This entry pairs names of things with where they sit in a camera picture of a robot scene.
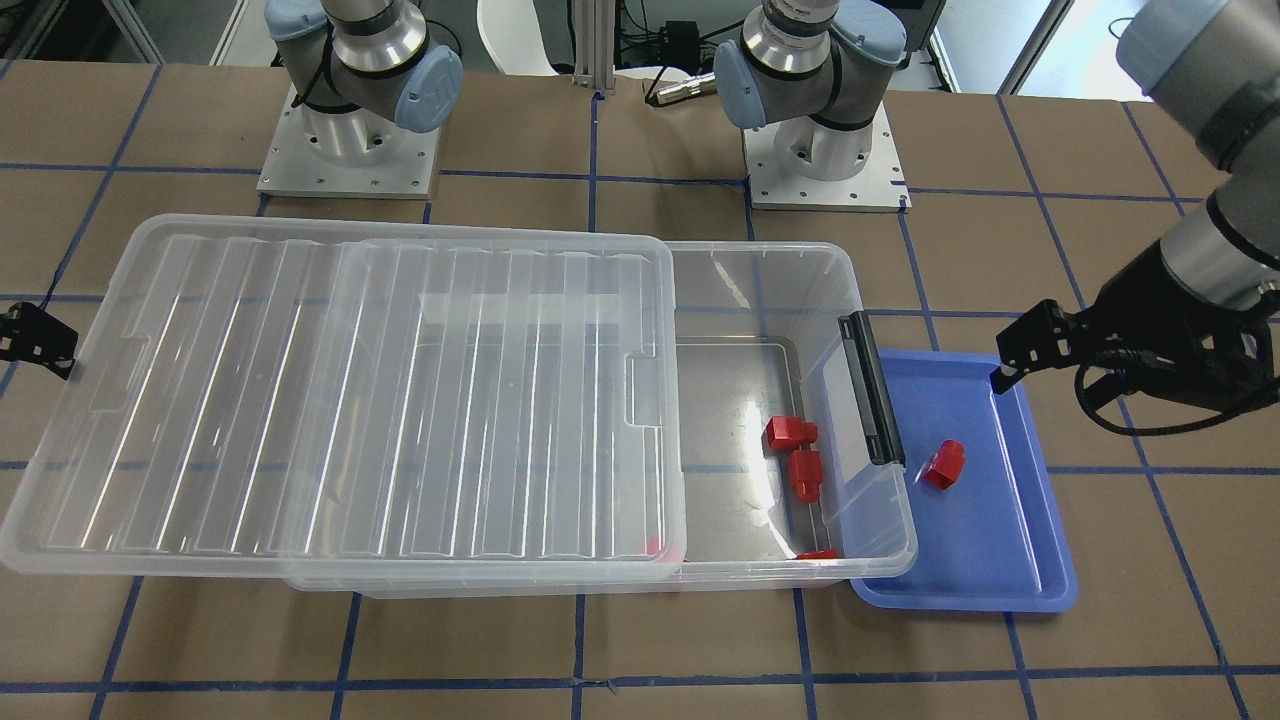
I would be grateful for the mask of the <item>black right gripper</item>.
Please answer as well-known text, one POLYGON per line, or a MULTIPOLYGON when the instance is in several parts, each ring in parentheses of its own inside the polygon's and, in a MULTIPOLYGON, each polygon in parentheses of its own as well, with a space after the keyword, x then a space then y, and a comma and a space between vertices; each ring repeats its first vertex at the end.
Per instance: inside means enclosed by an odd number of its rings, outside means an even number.
POLYGON ((47 366, 68 380, 76 366, 78 333, 31 302, 15 302, 1 314, 1 360, 47 366))

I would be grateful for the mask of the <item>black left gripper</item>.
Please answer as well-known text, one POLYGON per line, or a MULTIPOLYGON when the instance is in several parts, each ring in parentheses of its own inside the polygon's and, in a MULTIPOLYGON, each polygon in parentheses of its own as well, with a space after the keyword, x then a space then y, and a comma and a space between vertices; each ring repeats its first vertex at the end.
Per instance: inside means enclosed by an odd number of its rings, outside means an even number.
POLYGON ((1096 301, 1070 313, 1044 299, 996 336, 989 374, 1005 395, 1028 374, 1080 369, 1080 405, 1143 393, 1210 411, 1254 411, 1277 402, 1268 316, 1276 290, 1254 290, 1242 310, 1197 299, 1166 268, 1157 243, 1125 265, 1096 301), (1088 380, 1091 368, 1103 369, 1088 380))

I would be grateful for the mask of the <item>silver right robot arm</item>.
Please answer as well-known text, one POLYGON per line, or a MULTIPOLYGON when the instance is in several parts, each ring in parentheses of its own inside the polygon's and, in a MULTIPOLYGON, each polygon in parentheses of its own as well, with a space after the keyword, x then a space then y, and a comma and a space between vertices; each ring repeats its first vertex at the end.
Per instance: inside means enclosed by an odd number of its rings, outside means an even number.
MULTIPOLYGON (((428 219, 458 55, 416 1, 269 1, 280 70, 3 61, 3 375, 154 214, 428 219)), ((42 360, 40 341, 55 352, 42 360)))

